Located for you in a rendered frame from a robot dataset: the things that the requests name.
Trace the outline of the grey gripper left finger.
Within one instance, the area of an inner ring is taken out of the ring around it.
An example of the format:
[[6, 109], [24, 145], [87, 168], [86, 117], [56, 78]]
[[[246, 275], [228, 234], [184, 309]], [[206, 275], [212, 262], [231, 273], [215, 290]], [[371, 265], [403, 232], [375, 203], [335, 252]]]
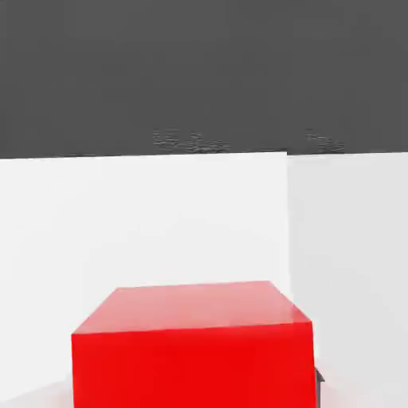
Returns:
[[70, 371], [61, 381], [0, 402], [0, 408], [73, 408], [73, 373]]

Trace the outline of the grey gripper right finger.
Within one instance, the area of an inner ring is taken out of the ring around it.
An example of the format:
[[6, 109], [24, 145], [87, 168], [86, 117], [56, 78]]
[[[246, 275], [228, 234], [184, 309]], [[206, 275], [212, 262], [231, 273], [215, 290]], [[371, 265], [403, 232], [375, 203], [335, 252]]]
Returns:
[[319, 408], [395, 408], [390, 392], [378, 386], [352, 386], [316, 369], [316, 395]]

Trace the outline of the small red cube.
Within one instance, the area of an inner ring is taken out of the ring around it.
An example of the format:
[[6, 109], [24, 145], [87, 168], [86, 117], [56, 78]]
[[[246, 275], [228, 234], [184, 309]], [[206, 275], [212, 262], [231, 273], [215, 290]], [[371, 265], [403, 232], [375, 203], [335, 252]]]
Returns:
[[312, 322], [268, 281], [117, 288], [71, 342], [73, 408], [317, 408]]

